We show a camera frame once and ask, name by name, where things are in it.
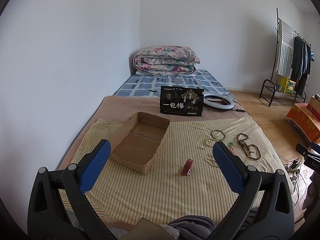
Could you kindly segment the dark hanging clothes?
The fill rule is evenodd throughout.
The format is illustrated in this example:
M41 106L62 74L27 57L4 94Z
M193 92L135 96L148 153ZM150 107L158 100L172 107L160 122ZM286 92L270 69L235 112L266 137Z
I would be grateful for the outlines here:
M295 92L303 96L311 74L311 48L299 36L295 37L291 68L290 79L296 83Z

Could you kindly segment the person's grey trousers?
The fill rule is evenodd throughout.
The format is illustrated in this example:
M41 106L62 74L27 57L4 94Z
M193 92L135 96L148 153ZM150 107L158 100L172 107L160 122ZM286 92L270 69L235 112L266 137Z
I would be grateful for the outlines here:
M238 230L234 239L239 238L249 227L252 226L258 207L249 210L242 226ZM216 229L213 220L205 216L186 215L173 220L169 224L160 224L174 239L207 239Z

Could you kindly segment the folded floral quilt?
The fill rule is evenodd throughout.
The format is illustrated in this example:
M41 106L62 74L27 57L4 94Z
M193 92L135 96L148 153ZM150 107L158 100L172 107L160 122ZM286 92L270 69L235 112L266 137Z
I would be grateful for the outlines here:
M133 57L133 66L148 74L192 74L200 59L189 47L150 46Z

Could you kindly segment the books on orange box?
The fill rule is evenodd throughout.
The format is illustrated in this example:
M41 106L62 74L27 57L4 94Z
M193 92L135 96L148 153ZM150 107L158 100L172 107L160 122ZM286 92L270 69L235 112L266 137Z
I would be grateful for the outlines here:
M308 110L311 111L311 113L313 115L316 116L317 119L320 119L320 107L319 107L319 101L314 97L312 96L310 98L310 101L309 103L307 104L307 108Z

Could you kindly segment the black clothes rack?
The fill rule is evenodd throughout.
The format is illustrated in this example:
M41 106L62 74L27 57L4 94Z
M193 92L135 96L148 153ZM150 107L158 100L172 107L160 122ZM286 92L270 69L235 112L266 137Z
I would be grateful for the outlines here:
M271 77L263 81L259 98L270 107L306 101L306 87L315 60L311 44L277 15L277 44Z

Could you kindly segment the striped hanging towel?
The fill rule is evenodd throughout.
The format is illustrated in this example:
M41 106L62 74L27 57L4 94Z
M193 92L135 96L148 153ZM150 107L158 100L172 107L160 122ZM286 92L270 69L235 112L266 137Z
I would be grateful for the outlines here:
M279 19L278 45L276 57L276 72L278 75L290 78L292 72L295 32L287 23Z

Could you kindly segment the yellow green box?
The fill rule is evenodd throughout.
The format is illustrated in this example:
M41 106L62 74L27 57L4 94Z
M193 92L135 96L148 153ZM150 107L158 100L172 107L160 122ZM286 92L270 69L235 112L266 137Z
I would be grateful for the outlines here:
M282 77L280 81L281 92L287 95L293 95L296 83L286 77Z

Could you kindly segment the brown bed blanket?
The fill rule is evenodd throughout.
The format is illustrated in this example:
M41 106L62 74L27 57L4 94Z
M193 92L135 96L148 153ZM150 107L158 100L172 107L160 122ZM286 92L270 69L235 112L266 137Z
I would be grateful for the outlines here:
M246 111L237 112L234 110L220 112L213 109L204 108L201 116L181 116L160 113L159 98L150 97L122 97L122 96L106 96L97 108L92 117L88 120L85 126L80 130L75 137L70 147L68 148L64 158L59 165L59 169L64 169L71 163L76 150L80 146L84 135L92 124L97 120L111 120L123 123L130 116L137 112L145 112L158 115L169 119L171 122L178 121L206 121L217 119L231 119L248 117Z

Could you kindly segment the open cardboard box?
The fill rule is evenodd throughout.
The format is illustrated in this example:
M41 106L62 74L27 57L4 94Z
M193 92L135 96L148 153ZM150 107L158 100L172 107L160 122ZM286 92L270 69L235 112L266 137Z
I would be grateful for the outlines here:
M161 116L135 113L108 139L111 144L110 159L146 175L169 125L170 120Z

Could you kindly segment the orange patterned box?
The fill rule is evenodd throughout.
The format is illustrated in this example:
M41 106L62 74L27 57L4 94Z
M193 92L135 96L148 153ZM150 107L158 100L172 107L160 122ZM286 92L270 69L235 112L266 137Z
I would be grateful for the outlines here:
M319 144L319 113L307 103L295 103L285 119L291 120L307 137L308 141Z

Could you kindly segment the black snack bag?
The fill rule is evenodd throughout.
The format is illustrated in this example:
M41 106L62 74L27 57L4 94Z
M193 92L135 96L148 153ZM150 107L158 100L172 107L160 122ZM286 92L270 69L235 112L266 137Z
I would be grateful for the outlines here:
M159 107L162 114L201 116L204 89L162 86Z

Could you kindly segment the yellow striped cloth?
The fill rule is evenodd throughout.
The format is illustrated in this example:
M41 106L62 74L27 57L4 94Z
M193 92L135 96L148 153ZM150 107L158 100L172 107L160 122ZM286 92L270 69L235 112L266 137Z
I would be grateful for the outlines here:
M234 154L259 171L283 167L262 129L250 118L172 122L146 175L108 160L86 197L102 221L136 224L142 217L167 224L185 215L221 222L234 204L221 170L213 164L211 134L220 130ZM191 174L181 175L187 159Z

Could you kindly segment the red leather watch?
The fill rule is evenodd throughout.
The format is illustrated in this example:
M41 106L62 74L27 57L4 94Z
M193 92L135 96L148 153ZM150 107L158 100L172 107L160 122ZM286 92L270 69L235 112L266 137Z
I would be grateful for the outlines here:
M191 168L192 168L193 162L194 162L193 159L187 159L181 171L181 175L188 176L191 174Z

